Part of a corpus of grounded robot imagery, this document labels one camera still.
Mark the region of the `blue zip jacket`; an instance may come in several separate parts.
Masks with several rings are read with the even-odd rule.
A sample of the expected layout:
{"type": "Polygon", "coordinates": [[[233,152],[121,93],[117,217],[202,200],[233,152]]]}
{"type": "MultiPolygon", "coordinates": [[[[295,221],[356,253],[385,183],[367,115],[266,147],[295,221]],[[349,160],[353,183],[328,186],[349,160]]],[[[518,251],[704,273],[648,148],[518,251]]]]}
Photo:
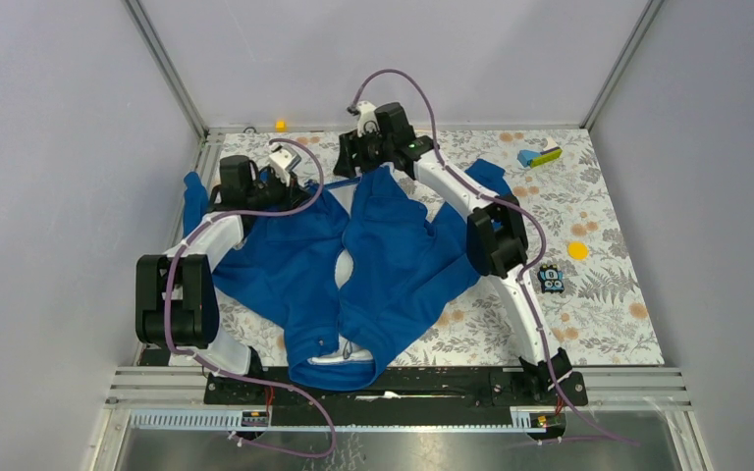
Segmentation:
{"type": "Polygon", "coordinates": [[[387,167],[361,177],[349,206],[329,185],[300,213],[258,220],[213,275],[283,330],[293,382],[337,392],[373,384],[479,281],[464,218],[448,205],[429,217],[387,167]]]}

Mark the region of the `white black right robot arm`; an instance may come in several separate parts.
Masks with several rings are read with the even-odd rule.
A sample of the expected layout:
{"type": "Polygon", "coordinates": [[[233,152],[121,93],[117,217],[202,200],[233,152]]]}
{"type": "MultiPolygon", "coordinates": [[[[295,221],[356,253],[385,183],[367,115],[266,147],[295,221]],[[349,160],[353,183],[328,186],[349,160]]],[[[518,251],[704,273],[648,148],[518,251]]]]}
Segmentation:
{"type": "Polygon", "coordinates": [[[539,404],[551,402],[562,392],[572,365],[562,347],[550,346],[532,286],[524,225],[531,215],[515,196],[497,196],[458,169],[434,136],[416,134],[400,103],[356,101],[348,111],[356,127],[339,137],[334,175],[353,178],[390,164],[429,187],[464,218],[468,262],[490,280],[520,337],[525,394],[539,404]]]}

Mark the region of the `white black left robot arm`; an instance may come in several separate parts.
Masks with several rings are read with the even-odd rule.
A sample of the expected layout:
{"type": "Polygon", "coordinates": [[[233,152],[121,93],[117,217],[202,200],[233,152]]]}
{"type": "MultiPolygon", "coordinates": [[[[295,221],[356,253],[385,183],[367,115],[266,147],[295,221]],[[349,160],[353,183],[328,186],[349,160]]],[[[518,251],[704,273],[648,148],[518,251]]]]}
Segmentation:
{"type": "Polygon", "coordinates": [[[222,159],[220,183],[188,194],[199,222],[175,246],[143,255],[135,265],[138,340],[229,377],[228,391],[243,403],[260,399],[266,380],[251,368],[251,347],[221,329],[213,272],[244,242],[257,217],[290,215],[314,200],[296,176],[300,161],[286,145],[274,146],[263,167],[243,155],[222,159]]]}

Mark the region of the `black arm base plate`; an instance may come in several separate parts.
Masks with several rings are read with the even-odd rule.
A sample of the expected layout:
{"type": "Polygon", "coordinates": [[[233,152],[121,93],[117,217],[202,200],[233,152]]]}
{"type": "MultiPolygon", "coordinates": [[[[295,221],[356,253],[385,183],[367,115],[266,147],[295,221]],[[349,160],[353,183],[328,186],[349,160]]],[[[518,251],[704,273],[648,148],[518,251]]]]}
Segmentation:
{"type": "Polygon", "coordinates": [[[207,405],[258,406],[281,413],[287,425],[327,422],[366,425],[502,424],[514,408],[537,416],[562,413],[570,401],[588,403],[582,374],[574,372],[555,387],[535,386],[519,368],[505,367],[393,367],[358,391],[331,392],[308,388],[304,394],[285,389],[283,367],[266,367],[262,379],[276,388],[219,378],[207,379],[207,405]]]}

